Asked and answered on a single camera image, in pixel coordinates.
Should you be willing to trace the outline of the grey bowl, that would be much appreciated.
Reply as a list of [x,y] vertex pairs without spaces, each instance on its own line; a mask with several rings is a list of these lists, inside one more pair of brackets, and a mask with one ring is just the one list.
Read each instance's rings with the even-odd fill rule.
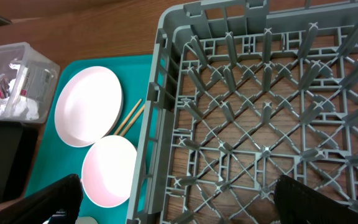
[[76,224],[98,224],[93,217],[79,217],[77,218]]

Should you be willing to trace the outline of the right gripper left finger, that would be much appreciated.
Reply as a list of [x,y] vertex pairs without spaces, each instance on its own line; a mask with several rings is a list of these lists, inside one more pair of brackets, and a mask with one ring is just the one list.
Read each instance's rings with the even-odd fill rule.
[[81,180],[70,174],[0,211],[0,224],[75,223],[83,200]]

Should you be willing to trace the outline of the large white plate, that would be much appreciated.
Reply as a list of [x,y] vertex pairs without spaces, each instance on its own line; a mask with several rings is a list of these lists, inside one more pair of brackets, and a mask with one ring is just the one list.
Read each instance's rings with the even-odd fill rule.
[[63,87],[54,113],[59,138],[72,147],[95,143],[112,131],[124,97],[116,74],[102,66],[85,68]]

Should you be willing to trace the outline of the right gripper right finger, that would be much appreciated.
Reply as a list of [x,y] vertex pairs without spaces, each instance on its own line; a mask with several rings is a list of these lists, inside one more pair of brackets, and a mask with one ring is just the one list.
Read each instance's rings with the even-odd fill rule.
[[357,212],[287,175],[278,179],[273,201],[282,224],[358,224]]

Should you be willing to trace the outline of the pink white bowl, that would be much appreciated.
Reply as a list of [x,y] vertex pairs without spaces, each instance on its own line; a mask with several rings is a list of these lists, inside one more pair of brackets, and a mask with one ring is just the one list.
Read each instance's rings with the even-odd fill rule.
[[87,152],[81,180],[87,197],[97,206],[113,208],[131,194],[137,151],[122,136],[106,136]]

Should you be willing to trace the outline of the red snack wrapper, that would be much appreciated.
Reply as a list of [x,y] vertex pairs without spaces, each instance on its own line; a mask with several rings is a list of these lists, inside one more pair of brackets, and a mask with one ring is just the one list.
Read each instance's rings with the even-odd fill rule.
[[0,98],[9,98],[11,95],[10,81],[5,74],[0,75]]

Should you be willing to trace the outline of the white napkin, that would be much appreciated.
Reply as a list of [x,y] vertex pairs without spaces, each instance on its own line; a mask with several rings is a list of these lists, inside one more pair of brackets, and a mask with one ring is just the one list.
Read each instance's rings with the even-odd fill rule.
[[5,74],[10,81],[11,95],[0,98],[0,118],[35,121],[40,118],[40,104],[44,101],[46,90],[44,78],[50,80],[50,74],[35,65],[24,67],[20,71],[16,63],[9,64],[9,71]]

